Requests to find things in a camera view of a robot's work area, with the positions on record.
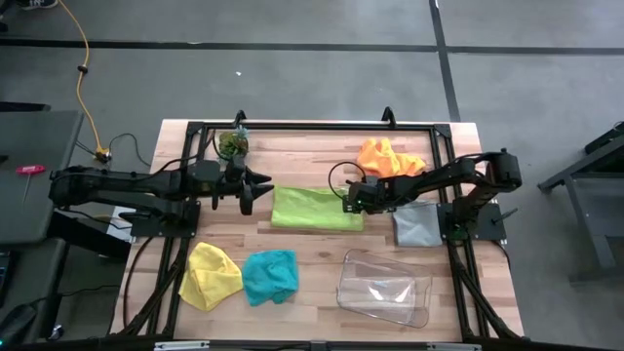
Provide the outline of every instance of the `orange cloth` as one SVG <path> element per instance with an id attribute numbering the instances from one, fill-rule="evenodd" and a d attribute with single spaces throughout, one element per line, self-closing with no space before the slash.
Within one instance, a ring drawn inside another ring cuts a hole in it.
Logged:
<path id="1" fill-rule="evenodd" d="M 358 165 L 372 176 L 417 176 L 422 173 L 425 163 L 418 156 L 398 154 L 392 150 L 390 140 L 368 139 L 360 149 Z"/>

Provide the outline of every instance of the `floor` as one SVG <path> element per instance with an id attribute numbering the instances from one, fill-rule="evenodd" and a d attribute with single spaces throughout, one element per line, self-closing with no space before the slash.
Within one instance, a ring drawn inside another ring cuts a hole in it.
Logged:
<path id="1" fill-rule="evenodd" d="M 403 121 L 477 123 L 484 150 L 507 147 L 522 162 L 524 186 L 499 203 L 520 209 L 506 227 L 526 335 L 622 348 L 621 287 L 569 285 L 569 274 L 596 265 L 593 251 L 565 190 L 545 196 L 535 185 L 622 119 L 624 3 L 66 3 L 97 47 L 83 95 L 100 137 L 134 133 L 145 158 L 162 119 L 233 118 L 238 109 L 255 119 L 377 120 L 390 105 Z M 11 31 L 0 42 L 14 46 L 0 48 L 0 99 L 79 108 L 75 67 L 84 50 L 62 8 L 12 11 L 5 20 Z M 86 123 L 80 139 L 94 145 Z M 146 171 L 131 140 L 116 149 L 114 169 Z M 72 162 L 90 159 L 77 149 Z M 72 250 L 61 288 L 114 284 L 122 274 L 123 264 Z M 66 338 L 104 334 L 116 293 L 64 301 Z"/>

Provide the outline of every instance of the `blue cloth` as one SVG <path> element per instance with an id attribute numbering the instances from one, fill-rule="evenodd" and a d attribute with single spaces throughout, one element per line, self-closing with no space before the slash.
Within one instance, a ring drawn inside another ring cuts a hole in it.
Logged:
<path id="1" fill-rule="evenodd" d="M 269 299 L 275 303 L 286 301 L 299 289 L 294 251 L 252 253 L 243 266 L 243 289 L 251 306 Z"/>

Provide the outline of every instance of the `small plant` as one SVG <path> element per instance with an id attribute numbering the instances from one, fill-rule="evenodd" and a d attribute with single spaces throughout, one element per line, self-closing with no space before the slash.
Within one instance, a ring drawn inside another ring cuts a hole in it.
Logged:
<path id="1" fill-rule="evenodd" d="M 221 133 L 218 137 L 218 151 L 221 156 L 227 159 L 235 155 L 245 157 L 250 151 L 249 135 L 249 131 L 240 126 L 234 132 Z"/>

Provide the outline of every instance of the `wooden tabletop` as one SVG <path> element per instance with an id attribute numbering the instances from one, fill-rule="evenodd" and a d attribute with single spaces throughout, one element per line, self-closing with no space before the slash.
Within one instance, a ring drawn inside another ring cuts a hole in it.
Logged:
<path id="1" fill-rule="evenodd" d="M 164 120 L 152 172 L 167 161 L 180 157 L 187 120 Z M 473 123 L 450 124 L 457 156 L 481 151 L 477 127 Z M 433 165 L 429 136 L 421 132 L 356 131 L 250 131 L 248 166 L 273 177 L 274 184 L 300 187 L 327 187 L 330 168 L 340 161 L 355 161 L 360 146 L 370 137 L 389 137 L 397 152 L 420 156 Z M 444 145 L 441 143 L 446 161 Z M 209 156 L 214 151 L 210 148 Z M 334 184 L 358 177 L 355 167 L 334 172 Z M 469 191 L 466 185 L 464 192 Z M 437 200 L 437 192 L 421 198 Z M 253 203 L 253 215 L 240 214 L 238 200 L 226 198 L 213 211 L 211 200 L 203 201 L 199 242 L 223 249 L 239 267 L 247 257 L 266 250 L 295 250 L 299 269 L 299 291 L 286 303 L 266 302 L 250 307 L 243 292 L 223 300 L 211 312 L 180 302 L 175 338 L 351 340 L 351 341 L 458 341 L 459 323 L 450 277 L 446 247 L 396 248 L 390 214 L 368 215 L 364 232 L 335 232 L 273 228 L 273 196 L 268 193 Z M 141 241 L 133 245 L 126 275 Z M 139 258 L 131 280 L 129 320 L 134 317 L 154 289 L 164 240 L 155 238 Z M 523 334 L 509 267 L 503 252 L 492 243 L 476 242 L 475 257 L 484 295 L 508 326 Z M 367 250 L 404 263 L 430 268 L 433 286 L 429 322 L 422 329 L 401 326 L 343 310 L 336 303 L 336 287 L 344 255 L 350 249 Z M 161 309 L 159 329 L 164 325 L 170 296 Z M 477 332 L 474 304 L 467 298 L 473 331 Z M 122 295 L 117 300 L 112 331 L 122 329 Z"/>

